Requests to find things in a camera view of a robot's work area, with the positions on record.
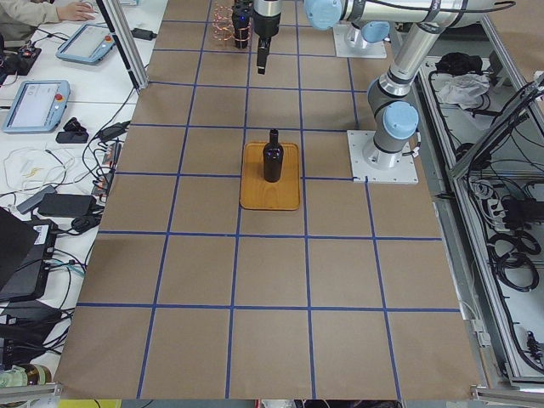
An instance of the sleeve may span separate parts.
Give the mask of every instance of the sleeve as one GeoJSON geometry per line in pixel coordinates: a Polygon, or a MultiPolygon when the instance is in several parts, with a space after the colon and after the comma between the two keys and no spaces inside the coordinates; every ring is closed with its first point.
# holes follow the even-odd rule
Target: sleeve
{"type": "Polygon", "coordinates": [[[26,0],[0,0],[0,6],[14,20],[29,26],[58,23],[57,8],[50,3],[32,3],[26,0]]]}

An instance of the blue joint cap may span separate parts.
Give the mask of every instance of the blue joint cap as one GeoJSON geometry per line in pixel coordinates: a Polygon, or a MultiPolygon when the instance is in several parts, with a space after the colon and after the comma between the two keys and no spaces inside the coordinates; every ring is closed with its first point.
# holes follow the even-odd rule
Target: blue joint cap
{"type": "Polygon", "coordinates": [[[392,138],[405,140],[417,129],[419,115],[417,110],[407,102],[393,102],[383,114],[383,126],[392,138]]]}
{"type": "Polygon", "coordinates": [[[305,0],[304,12],[312,27],[316,30],[328,30],[340,21],[342,2],[340,0],[305,0]]]}
{"type": "Polygon", "coordinates": [[[379,43],[389,35],[390,29],[387,21],[371,21],[360,29],[360,33],[367,43],[379,43]]]}

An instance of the person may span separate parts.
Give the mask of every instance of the person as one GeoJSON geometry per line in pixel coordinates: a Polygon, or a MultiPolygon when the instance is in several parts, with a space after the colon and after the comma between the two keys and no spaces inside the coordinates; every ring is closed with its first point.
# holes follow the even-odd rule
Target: person
{"type": "Polygon", "coordinates": [[[0,0],[0,32],[6,47],[19,47],[32,36],[32,27],[63,20],[93,20],[93,13],[93,7],[83,2],[57,7],[43,0],[0,0]]]}

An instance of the metal base plate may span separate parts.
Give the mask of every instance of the metal base plate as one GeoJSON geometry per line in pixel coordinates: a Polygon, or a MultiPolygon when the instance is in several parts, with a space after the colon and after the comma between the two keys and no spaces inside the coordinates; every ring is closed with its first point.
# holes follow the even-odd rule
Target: metal base plate
{"type": "Polygon", "coordinates": [[[388,57],[388,53],[385,50],[383,41],[370,44],[368,48],[353,48],[350,47],[345,40],[346,33],[349,30],[350,25],[336,24],[332,27],[334,32],[334,45],[337,50],[337,57],[351,57],[351,58],[374,58],[384,59],[388,57]]]}
{"type": "MultiPolygon", "coordinates": [[[[351,173],[355,183],[388,183],[388,184],[417,184],[417,172],[412,156],[402,156],[397,166],[389,170],[379,170],[369,165],[363,158],[363,148],[369,139],[374,137],[373,131],[348,130],[349,158],[351,173]]],[[[406,143],[403,152],[409,152],[406,143]]]]}

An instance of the orange tray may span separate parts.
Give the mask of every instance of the orange tray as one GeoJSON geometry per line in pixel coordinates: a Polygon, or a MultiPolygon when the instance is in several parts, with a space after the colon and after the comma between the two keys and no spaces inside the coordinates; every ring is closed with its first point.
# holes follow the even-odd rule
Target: orange tray
{"type": "Polygon", "coordinates": [[[240,204],[247,210],[287,210],[300,207],[300,165],[298,146],[282,143],[281,177],[269,183],[263,175],[263,147],[267,142],[249,142],[244,147],[240,204]]]}

